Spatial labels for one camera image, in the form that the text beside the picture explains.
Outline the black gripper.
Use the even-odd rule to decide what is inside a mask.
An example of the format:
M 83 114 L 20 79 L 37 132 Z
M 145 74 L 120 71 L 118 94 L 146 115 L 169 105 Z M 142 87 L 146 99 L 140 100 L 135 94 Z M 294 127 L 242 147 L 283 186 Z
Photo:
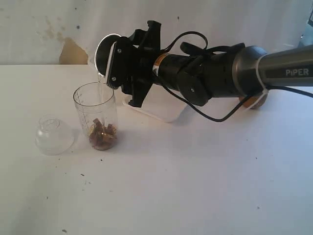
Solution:
M 136 29 L 129 37 L 132 44 L 129 50 L 127 81 L 121 86 L 124 94 L 132 96 L 129 105 L 141 108 L 152 84 L 152 69 L 155 60 L 161 55 L 161 23 L 147 21 L 148 29 Z

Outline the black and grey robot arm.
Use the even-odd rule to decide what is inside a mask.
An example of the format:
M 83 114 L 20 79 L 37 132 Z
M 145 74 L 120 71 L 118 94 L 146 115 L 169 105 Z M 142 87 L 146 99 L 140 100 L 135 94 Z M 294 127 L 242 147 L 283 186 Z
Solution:
M 267 53 L 257 46 L 198 47 L 183 42 L 183 55 L 162 48 L 161 24 L 148 21 L 119 41 L 127 52 L 121 90 L 141 107 L 153 85 L 177 91 L 189 105 L 203 106 L 218 97 L 248 98 L 264 90 L 289 90 L 313 84 L 313 48 Z

